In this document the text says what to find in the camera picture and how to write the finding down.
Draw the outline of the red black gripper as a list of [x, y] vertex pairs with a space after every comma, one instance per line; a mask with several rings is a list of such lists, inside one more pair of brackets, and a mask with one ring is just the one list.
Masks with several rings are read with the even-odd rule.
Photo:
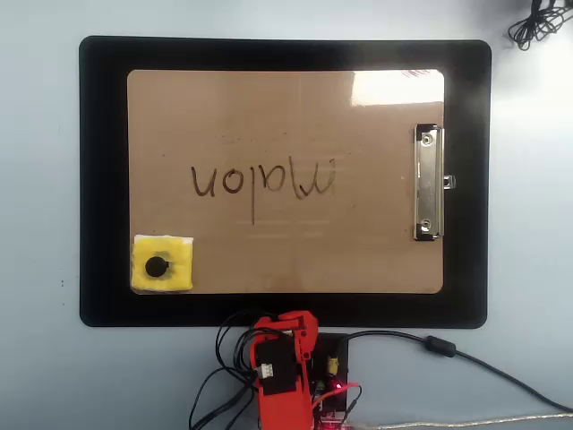
[[263, 343], [275, 342], [287, 354], [296, 353], [299, 361], [311, 358], [319, 334], [319, 323], [309, 311], [293, 311], [281, 315], [264, 315], [252, 326], [248, 339], [250, 354], [256, 355]]

